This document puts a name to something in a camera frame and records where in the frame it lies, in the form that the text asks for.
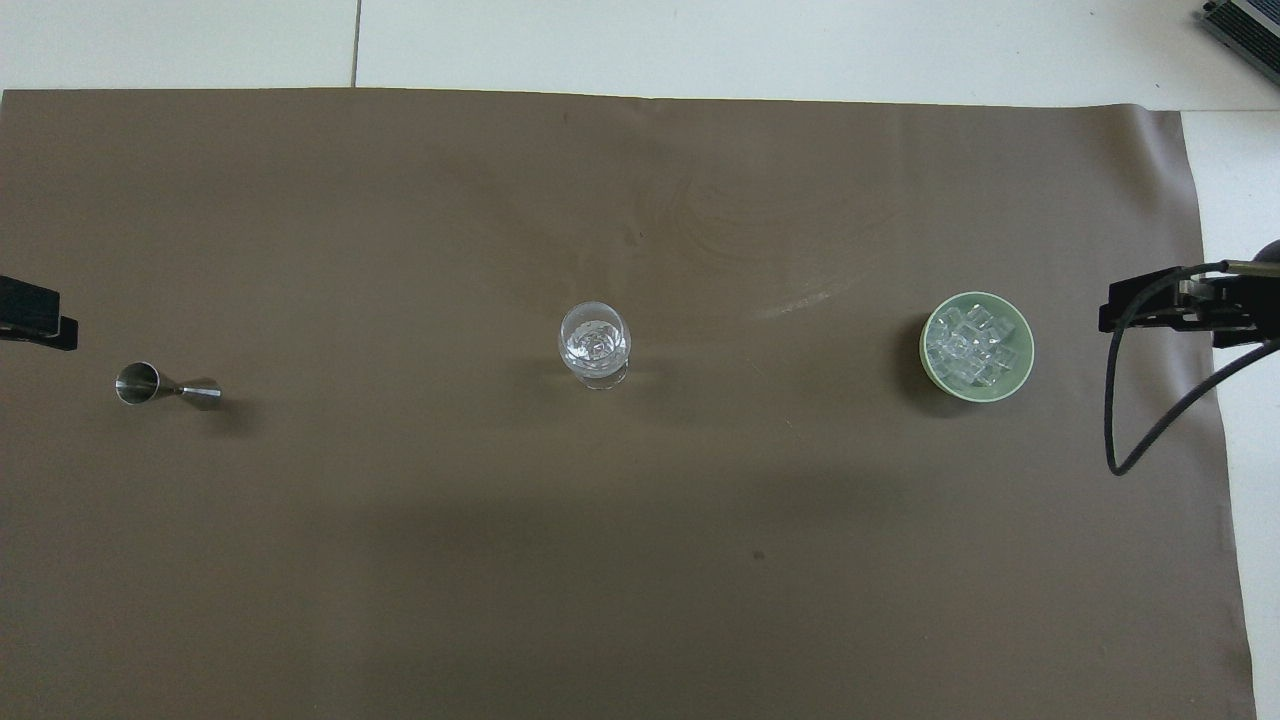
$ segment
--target brown tablecloth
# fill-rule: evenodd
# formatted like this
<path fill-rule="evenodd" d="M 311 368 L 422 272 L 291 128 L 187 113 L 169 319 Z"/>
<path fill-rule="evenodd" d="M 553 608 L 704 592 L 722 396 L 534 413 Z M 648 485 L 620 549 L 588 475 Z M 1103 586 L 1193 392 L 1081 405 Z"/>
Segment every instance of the brown tablecloth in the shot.
<path fill-rule="evenodd" d="M 1212 398 L 1102 459 L 1097 305 L 1201 258 L 1176 114 L 9 91 L 0 163 L 82 328 L 0 347 L 8 717 L 1253 716 Z M 915 352 L 966 290 L 1036 331 L 989 406 Z M 1210 372 L 1128 337 L 1121 448 Z"/>

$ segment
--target green bowl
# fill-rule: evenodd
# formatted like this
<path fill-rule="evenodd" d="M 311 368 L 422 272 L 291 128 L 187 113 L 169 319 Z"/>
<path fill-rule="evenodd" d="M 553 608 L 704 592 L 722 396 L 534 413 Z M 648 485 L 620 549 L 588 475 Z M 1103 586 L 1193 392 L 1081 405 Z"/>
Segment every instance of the green bowl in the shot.
<path fill-rule="evenodd" d="M 1023 359 L 1018 364 L 1018 368 L 1005 373 L 991 387 L 965 384 L 955 378 L 940 378 L 929 363 L 928 354 L 924 351 L 924 333 L 929 329 L 929 323 L 945 313 L 947 307 L 959 307 L 960 311 L 965 311 L 978 302 L 986 306 L 987 310 L 991 310 L 992 314 L 1005 315 L 1014 322 L 1014 332 L 1005 340 L 1005 346 L 1016 351 Z M 1032 337 L 1032 327 L 1027 323 L 1027 318 L 1004 297 L 989 292 L 961 292 L 943 300 L 929 315 L 929 319 L 925 320 L 924 327 L 920 329 L 920 364 L 924 365 L 924 374 L 929 375 L 933 384 L 942 388 L 943 392 L 954 395 L 960 400 L 968 400 L 969 402 L 995 402 L 1018 392 L 1018 388 L 1023 387 L 1023 383 L 1030 377 L 1032 365 L 1036 364 L 1036 338 Z"/>

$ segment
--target stainless steel jigger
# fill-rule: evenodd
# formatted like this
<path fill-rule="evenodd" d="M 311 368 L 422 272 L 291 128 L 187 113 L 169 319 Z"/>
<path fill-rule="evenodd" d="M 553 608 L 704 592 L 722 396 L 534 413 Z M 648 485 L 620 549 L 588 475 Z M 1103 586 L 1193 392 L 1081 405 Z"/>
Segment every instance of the stainless steel jigger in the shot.
<path fill-rule="evenodd" d="M 211 378 L 175 383 L 151 363 L 134 363 L 115 378 L 115 395 L 129 405 L 177 395 L 200 410 L 212 410 L 223 397 L 223 388 Z"/>

